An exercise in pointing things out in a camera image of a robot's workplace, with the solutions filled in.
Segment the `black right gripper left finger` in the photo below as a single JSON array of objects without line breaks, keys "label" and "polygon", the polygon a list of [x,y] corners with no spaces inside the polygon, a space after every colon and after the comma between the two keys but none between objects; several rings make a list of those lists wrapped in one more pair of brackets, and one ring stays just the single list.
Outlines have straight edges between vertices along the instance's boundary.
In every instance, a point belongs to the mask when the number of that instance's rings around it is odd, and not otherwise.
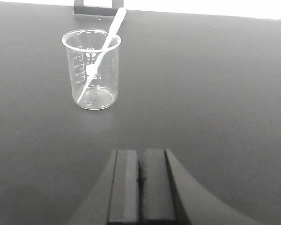
[{"label": "black right gripper left finger", "polygon": [[113,150],[110,159],[69,225],[137,225],[139,159],[134,150]]}]

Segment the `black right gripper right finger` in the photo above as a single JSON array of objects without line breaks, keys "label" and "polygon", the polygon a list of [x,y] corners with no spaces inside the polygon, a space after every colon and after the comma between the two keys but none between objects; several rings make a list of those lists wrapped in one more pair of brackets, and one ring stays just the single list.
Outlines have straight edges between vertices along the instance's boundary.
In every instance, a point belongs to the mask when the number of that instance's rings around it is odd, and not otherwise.
[{"label": "black right gripper right finger", "polygon": [[171,150],[145,150],[140,209],[143,225],[259,224],[206,190]]}]

